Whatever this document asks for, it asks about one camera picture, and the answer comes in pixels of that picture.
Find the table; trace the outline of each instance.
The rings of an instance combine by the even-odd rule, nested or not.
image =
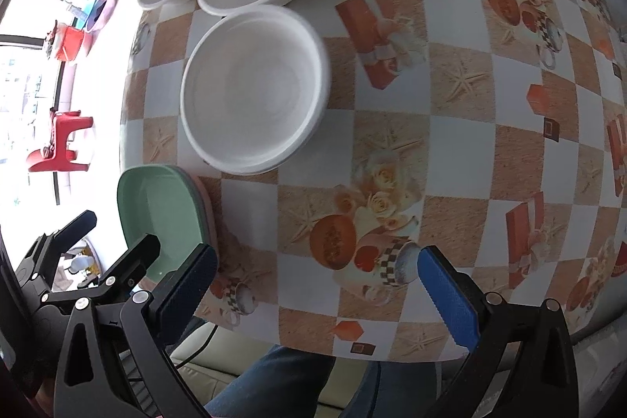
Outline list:
[[[555,298],[585,326],[627,255],[625,56],[604,0],[288,7],[324,39],[328,110],[252,177],[203,162],[179,116],[186,60],[218,18],[167,5],[138,30],[121,162],[179,165],[211,197],[221,267],[197,315],[335,356],[459,358],[415,270],[435,244],[482,290]]]

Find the red plastic container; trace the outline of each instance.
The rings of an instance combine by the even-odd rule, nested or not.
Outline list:
[[[63,39],[61,40],[61,46],[57,51],[55,57],[58,60],[63,61],[75,60],[76,56],[78,55],[78,51],[83,44],[84,38],[85,31],[67,25],[65,27],[65,34],[63,35]]]

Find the person's leg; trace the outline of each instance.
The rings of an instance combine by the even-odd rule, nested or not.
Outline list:
[[[312,418],[335,358],[275,345],[205,405],[211,416]]]
[[[340,418],[419,418],[436,398],[435,364],[371,362]]]

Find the blue gripper pad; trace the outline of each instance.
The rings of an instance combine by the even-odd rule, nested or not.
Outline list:
[[[446,268],[431,249],[432,247],[424,248],[418,254],[418,276],[455,343],[472,351],[479,342],[480,335],[477,311],[455,281],[457,276],[450,273],[453,271],[460,276],[461,274],[448,262],[449,268]]]

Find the red plastic stool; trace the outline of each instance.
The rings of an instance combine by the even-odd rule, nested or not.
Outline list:
[[[34,150],[26,158],[29,172],[58,171],[71,172],[72,170],[88,170],[86,163],[74,163],[76,151],[67,149],[68,136],[76,130],[84,130],[93,126],[93,118],[80,117],[80,110],[58,112],[52,119],[52,157],[44,158],[42,150]]]

